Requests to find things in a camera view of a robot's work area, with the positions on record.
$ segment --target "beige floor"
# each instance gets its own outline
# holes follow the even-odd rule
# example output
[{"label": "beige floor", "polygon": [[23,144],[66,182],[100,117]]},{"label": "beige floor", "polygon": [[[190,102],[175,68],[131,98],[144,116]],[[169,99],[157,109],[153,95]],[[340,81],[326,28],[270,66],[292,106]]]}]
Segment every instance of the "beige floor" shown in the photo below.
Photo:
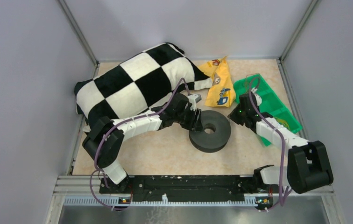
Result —
[{"label": "beige floor", "polygon": [[[205,61],[194,61],[196,65]],[[228,60],[233,82],[246,75],[260,73],[281,101],[290,109],[276,60]],[[101,63],[99,75],[118,63]],[[203,100],[198,108],[216,110],[228,115],[231,108],[204,106],[208,89],[197,91]],[[203,153],[191,145],[188,131],[178,124],[161,131],[144,133],[124,142],[118,159],[130,175],[243,175],[252,174],[255,168],[279,165],[281,150],[265,147],[258,136],[244,126],[231,122],[232,135],[227,145],[212,154]],[[93,160],[80,146],[74,175],[89,175],[94,171]]]}]

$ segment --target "wire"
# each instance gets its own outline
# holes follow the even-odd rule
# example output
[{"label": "wire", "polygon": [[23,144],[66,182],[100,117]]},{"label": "wire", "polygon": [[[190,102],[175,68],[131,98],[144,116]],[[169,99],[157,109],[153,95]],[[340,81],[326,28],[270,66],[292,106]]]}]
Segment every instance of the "wire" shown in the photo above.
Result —
[{"label": "wire", "polygon": [[133,187],[131,187],[131,185],[129,187],[131,189],[131,192],[130,192],[130,204],[131,204],[131,202],[133,202]]},{"label": "wire", "polygon": [[264,122],[266,122],[266,124],[268,124],[272,129],[275,130],[275,132],[277,132],[277,134],[280,136],[281,138],[281,162],[280,162],[280,180],[279,180],[279,184],[278,184],[278,194],[279,194],[279,198],[278,201],[280,203],[281,206],[284,205],[284,198],[282,196],[282,191],[283,191],[283,187],[282,187],[282,175],[283,175],[283,171],[284,171],[284,157],[285,157],[285,139],[284,136],[282,135],[282,133],[276,129],[269,121],[267,121],[267,119],[259,112],[258,108],[256,108],[254,100],[252,98],[252,84],[254,83],[255,79],[259,79],[259,77],[254,77],[251,82],[249,83],[249,91],[248,91],[248,95],[249,95],[249,100],[251,101],[252,107],[254,108],[255,112],[259,115],[259,117],[264,120]]},{"label": "wire", "polygon": [[[254,76],[254,75],[256,75],[256,74],[250,74],[250,75],[246,75],[245,76],[245,80],[244,80],[245,93],[248,91],[248,89],[247,89],[247,87],[248,87],[247,78],[248,78],[248,76]],[[261,83],[261,79],[258,79],[258,84],[256,84],[255,89],[258,89],[260,83]]]},{"label": "wire", "polygon": [[[186,80],[185,80],[184,78],[181,78],[176,86],[178,87],[178,86],[181,84],[182,81],[183,81],[184,84],[185,84],[185,88],[186,88],[186,91],[187,91],[188,95],[190,95],[191,93],[190,93],[190,91],[189,91],[189,87],[188,87],[188,85],[187,85],[187,83],[186,83]],[[94,156],[94,167],[95,167],[95,170],[94,170],[94,172],[92,172],[91,175],[90,175],[90,191],[91,191],[91,194],[93,195],[94,199],[95,199],[98,203],[100,203],[101,205],[103,205],[103,206],[105,206],[105,207],[107,207],[107,208],[115,209],[115,210],[124,210],[124,209],[117,209],[117,208],[115,208],[114,206],[110,206],[110,205],[107,205],[107,204],[103,203],[102,201],[100,201],[100,200],[97,198],[97,196],[95,196],[94,190],[92,189],[92,178],[93,178],[94,173],[97,172],[97,171],[98,171],[98,172],[99,172],[99,171],[102,172],[102,175],[103,175],[103,177],[104,177],[104,183],[105,183],[105,185],[106,185],[107,188],[110,188],[109,185],[108,185],[108,183],[107,183],[107,181],[106,181],[106,176],[105,176],[104,170],[101,169],[101,168],[99,168],[98,165],[97,165],[99,152],[101,151],[102,145],[104,144],[105,140],[106,140],[106,139],[108,138],[108,136],[112,133],[112,131],[115,130],[115,129],[116,129],[117,127],[119,127],[120,125],[123,125],[123,124],[125,124],[125,123],[127,123],[127,122],[130,122],[130,121],[132,121],[132,120],[141,119],[141,118],[150,117],[150,116],[155,116],[155,115],[158,115],[158,114],[162,113],[162,112],[169,106],[169,104],[171,103],[171,100],[173,99],[173,97],[175,96],[175,94],[176,94],[176,92],[177,92],[177,89],[178,89],[177,87],[173,90],[173,92],[172,92],[172,94],[171,94],[171,97],[169,98],[169,100],[167,101],[167,103],[164,105],[164,107],[163,107],[161,110],[159,110],[158,112],[152,113],[152,114],[143,114],[143,115],[136,116],[136,117],[134,117],[134,118],[129,118],[129,119],[123,120],[122,122],[117,123],[117,124],[114,125],[111,129],[109,129],[109,131],[106,132],[106,134],[105,134],[104,137],[102,138],[101,142],[100,142],[99,145],[98,145],[98,148],[97,148],[97,151],[96,151],[96,153],[95,153],[95,156]]]},{"label": "wire", "polygon": [[[291,190],[288,190],[288,189],[289,189],[289,187],[286,188],[286,190],[285,190],[286,193],[283,196],[284,202],[287,200],[287,196],[292,192],[292,189]],[[267,210],[259,210],[259,212],[270,211],[270,210],[274,209],[275,207],[277,207],[280,204],[280,198],[281,198],[281,196],[278,197],[278,201],[275,204],[273,204],[273,206],[271,206]]]},{"label": "wire", "polygon": [[271,185],[268,186],[268,197],[269,198],[273,197],[273,188],[271,187]]}]

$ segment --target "black bracket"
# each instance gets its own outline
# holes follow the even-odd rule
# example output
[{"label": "black bracket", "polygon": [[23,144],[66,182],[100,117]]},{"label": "black bracket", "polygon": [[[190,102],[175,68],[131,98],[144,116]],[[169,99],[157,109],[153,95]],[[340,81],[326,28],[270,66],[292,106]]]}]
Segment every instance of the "black bracket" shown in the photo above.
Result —
[{"label": "black bracket", "polygon": [[[240,103],[234,108],[234,110],[227,116],[234,123],[238,125],[245,125],[256,133],[256,123],[261,121],[262,118],[256,113],[254,107],[251,104],[248,93],[239,96]],[[255,107],[259,110],[256,102],[256,98],[253,97]],[[271,114],[263,112],[262,115],[265,118],[272,118]]]},{"label": "black bracket", "polygon": [[114,184],[101,179],[101,194],[134,195],[134,201],[161,201],[166,194],[170,202],[244,201],[244,193],[258,193],[252,177],[239,175],[135,175]]},{"label": "black bracket", "polygon": [[315,141],[301,147],[293,146],[288,151],[287,177],[292,189],[299,194],[333,183],[325,145]]},{"label": "black bracket", "polygon": [[[159,130],[178,123],[182,128],[189,131],[201,131],[201,110],[191,110],[192,103],[189,102],[187,96],[181,93],[175,94],[168,107],[159,114],[162,124]],[[151,110],[158,112],[163,106],[153,107]]]},{"label": "black bracket", "polygon": [[[97,123],[83,141],[83,148],[94,160],[99,143],[106,132],[113,127],[113,122],[108,117],[98,119]],[[115,129],[105,143],[102,145],[101,152],[98,156],[98,167],[105,168],[111,165],[119,154],[120,146],[123,142],[123,131]]]}]

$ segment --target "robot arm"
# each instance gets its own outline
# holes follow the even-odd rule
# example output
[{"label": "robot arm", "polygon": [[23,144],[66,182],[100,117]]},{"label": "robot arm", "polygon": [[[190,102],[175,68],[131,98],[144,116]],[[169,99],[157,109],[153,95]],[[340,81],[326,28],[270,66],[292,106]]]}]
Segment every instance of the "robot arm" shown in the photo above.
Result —
[{"label": "robot arm", "polygon": [[119,184],[127,177],[127,173],[116,159],[121,144],[129,138],[145,132],[161,130],[173,123],[179,123],[182,128],[187,130],[201,131],[203,129],[200,120],[201,110],[196,108],[196,104],[200,100],[201,96],[198,94],[187,97],[177,93],[163,112],[160,112],[163,108],[160,106],[139,114],[141,117],[139,119],[134,119],[138,116],[112,120],[107,117],[100,118],[83,141],[83,147],[94,159],[104,134],[116,124],[122,123],[107,137],[97,162],[98,167],[115,184]]},{"label": "robot arm", "polygon": [[[261,99],[257,94],[254,93],[254,95],[254,104],[259,109]],[[249,100],[249,95],[246,93],[240,96],[240,104],[228,117],[235,123],[250,128],[278,148],[282,147],[282,140],[275,130],[282,133],[285,149],[288,150],[288,166],[283,170],[282,179],[285,186],[291,186],[295,192],[301,194],[333,183],[333,174],[323,143],[320,141],[310,142],[295,135],[280,125],[269,113],[264,112],[262,115],[275,127],[274,129],[258,116]],[[265,166],[256,172],[260,172],[261,181],[264,184],[278,185],[280,167]]]}]

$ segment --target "cartoon print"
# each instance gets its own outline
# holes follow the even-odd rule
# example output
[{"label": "cartoon print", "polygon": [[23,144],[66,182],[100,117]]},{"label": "cartoon print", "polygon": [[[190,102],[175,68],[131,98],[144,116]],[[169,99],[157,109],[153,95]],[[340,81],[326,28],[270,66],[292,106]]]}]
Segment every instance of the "cartoon print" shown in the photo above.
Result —
[{"label": "cartoon print", "polygon": [[212,65],[218,66],[220,61],[218,59],[212,60]]},{"label": "cartoon print", "polygon": [[214,73],[214,80],[213,80],[213,82],[212,82],[212,85],[214,86],[214,85],[217,85],[217,84],[219,84],[220,83],[220,76],[218,76],[217,74],[216,74],[216,72]]},{"label": "cartoon print", "polygon": [[229,91],[230,91],[229,88],[223,88],[222,90],[220,90],[219,100],[216,101],[218,105],[223,105],[227,103],[227,100],[229,99],[229,93],[230,93]]}]

